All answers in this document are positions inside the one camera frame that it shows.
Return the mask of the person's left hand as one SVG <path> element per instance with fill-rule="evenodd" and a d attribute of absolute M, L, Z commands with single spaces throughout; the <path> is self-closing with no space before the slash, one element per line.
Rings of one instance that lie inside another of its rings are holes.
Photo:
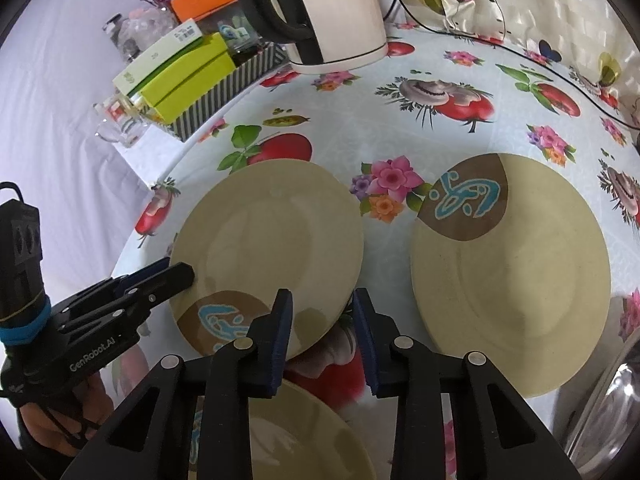
<path fill-rule="evenodd" d="M 36 442 L 65 456 L 75 456 L 79 450 L 70 443 L 65 429 L 73 437 L 84 436 L 90 440 L 96 434 L 96 428 L 89 425 L 82 428 L 81 419 L 101 426 L 113 414 L 114 404 L 106 393 L 104 382 L 99 373 L 88 377 L 74 389 L 74 396 L 81 402 L 82 414 L 79 418 L 68 417 L 50 408 L 47 415 L 35 403 L 25 404 L 20 414 L 28 433 Z"/>

